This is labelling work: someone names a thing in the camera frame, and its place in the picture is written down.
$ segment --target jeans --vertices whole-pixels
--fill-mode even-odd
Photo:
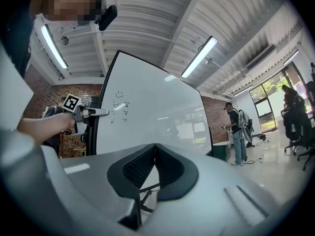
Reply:
[[[241,160],[245,160],[246,156],[246,146],[244,142],[243,131],[239,130],[236,133],[232,134],[234,148],[235,148],[235,163],[240,164]]]

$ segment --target whiteboard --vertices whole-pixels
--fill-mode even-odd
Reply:
[[[207,154],[212,142],[199,91],[179,78],[118,51],[100,95],[96,154],[161,143]]]

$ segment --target floor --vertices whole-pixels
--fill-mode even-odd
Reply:
[[[303,189],[308,183],[308,179],[314,170],[315,157],[308,162],[306,170],[303,171],[303,166],[307,160],[307,156],[301,157],[297,161],[297,155],[305,152],[305,148],[298,147],[296,150],[297,155],[293,155],[293,149],[289,148],[284,153],[284,147],[289,145],[289,140],[280,131],[274,131],[266,134],[266,141],[269,143],[261,143],[262,140],[254,137],[253,145],[255,147],[247,148],[247,156],[249,160],[257,160],[253,164],[246,164],[244,166],[231,166],[246,177],[250,177],[257,182],[262,188],[268,190],[282,205],[286,201],[298,196],[303,192]],[[231,155],[228,160],[230,165],[235,160],[234,149],[231,149]],[[145,202],[150,209],[154,209],[157,200],[157,190],[153,189]],[[140,198],[143,199],[146,193],[140,193]],[[150,213],[141,211],[142,221],[144,222]]]

